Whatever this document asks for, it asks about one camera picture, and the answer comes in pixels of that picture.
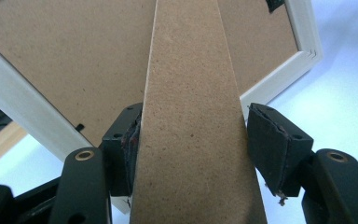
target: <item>white frame edge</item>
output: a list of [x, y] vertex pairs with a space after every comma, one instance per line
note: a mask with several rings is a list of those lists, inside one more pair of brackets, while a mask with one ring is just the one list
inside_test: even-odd
[[61, 161], [73, 150], [91, 146], [1, 54], [0, 109]]
[[250, 103], [268, 103], [308, 72], [323, 57], [311, 1], [286, 0], [285, 5], [295, 34], [298, 53], [240, 96], [245, 119], [249, 115], [247, 106]]

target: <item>hardboard panel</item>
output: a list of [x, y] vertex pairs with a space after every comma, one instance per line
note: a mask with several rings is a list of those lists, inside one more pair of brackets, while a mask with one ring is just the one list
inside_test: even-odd
[[216, 0], [158, 0], [131, 223], [266, 223]]
[[98, 146], [144, 99], [155, 4], [0, 0], [0, 53]]
[[218, 0], [240, 94], [298, 52], [285, 6], [262, 0]]

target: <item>brown board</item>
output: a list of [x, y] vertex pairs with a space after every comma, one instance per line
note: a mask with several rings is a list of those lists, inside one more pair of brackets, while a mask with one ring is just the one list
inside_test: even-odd
[[[284, 6], [270, 14], [264, 0], [218, 4], [242, 94], [296, 53], [296, 41]], [[155, 6], [0, 0], [0, 53], [98, 146], [119, 112], [144, 99]]]
[[216, 0], [158, 0], [131, 223], [266, 223]]

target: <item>light wood edge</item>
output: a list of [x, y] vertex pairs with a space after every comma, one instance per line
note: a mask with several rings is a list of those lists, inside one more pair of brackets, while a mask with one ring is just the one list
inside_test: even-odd
[[286, 10], [292, 24], [298, 53], [268, 74], [240, 96], [243, 117], [248, 118], [250, 103], [266, 104], [323, 57], [322, 44], [310, 0], [286, 0]]
[[0, 158], [27, 135], [19, 124], [12, 121], [0, 131]]
[[91, 144], [0, 55], [0, 109], [60, 160]]

